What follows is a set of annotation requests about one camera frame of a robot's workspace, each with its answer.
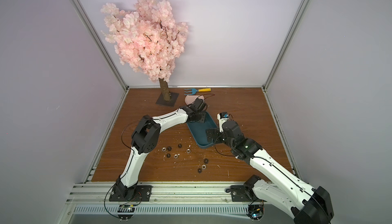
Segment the teal plastic storage box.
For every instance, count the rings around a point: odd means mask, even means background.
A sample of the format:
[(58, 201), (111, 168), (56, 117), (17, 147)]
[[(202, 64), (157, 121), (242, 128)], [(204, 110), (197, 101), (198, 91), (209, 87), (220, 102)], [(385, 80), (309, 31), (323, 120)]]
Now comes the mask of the teal plastic storage box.
[(219, 134), (219, 128), (209, 112), (205, 112), (203, 122), (187, 122), (187, 126), (201, 149), (214, 146), (214, 140)]

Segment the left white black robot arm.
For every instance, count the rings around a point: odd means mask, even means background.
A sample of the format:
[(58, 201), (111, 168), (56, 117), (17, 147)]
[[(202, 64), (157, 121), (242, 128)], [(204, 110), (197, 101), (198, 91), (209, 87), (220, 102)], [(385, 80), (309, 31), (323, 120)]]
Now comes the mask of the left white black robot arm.
[(137, 183), (141, 168), (147, 155), (158, 144), (160, 133), (180, 124), (203, 122), (207, 104), (196, 98), (191, 104), (182, 106), (173, 112), (151, 117), (145, 115), (139, 120), (130, 147), (130, 156), (121, 175), (109, 191), (111, 202), (131, 201), (137, 196)]

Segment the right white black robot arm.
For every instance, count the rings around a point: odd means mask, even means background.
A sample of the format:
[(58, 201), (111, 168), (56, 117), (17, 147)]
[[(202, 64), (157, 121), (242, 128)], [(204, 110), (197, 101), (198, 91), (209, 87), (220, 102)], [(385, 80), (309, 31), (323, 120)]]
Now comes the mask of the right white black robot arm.
[(329, 192), (314, 188), (280, 165), (258, 142), (246, 138), (235, 121), (227, 120), (206, 130), (207, 140), (223, 143), (231, 153), (261, 172), (272, 184), (251, 177), (248, 187), (256, 199), (264, 200), (290, 216), (296, 224), (329, 224), (333, 207)]

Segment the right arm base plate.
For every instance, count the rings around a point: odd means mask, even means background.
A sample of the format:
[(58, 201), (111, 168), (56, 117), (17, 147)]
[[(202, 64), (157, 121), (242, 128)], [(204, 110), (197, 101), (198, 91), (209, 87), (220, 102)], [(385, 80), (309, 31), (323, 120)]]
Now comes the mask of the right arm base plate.
[(258, 198), (254, 193), (253, 187), (246, 185), (231, 185), (225, 190), (231, 194), (233, 202), (261, 202), (262, 199)]

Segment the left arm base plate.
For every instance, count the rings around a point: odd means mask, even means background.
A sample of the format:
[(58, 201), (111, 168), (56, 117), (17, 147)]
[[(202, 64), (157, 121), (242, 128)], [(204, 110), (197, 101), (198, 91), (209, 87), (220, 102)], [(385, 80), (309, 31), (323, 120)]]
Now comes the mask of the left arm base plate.
[(115, 185), (110, 191), (110, 202), (148, 202), (152, 185), (134, 185), (129, 188)]

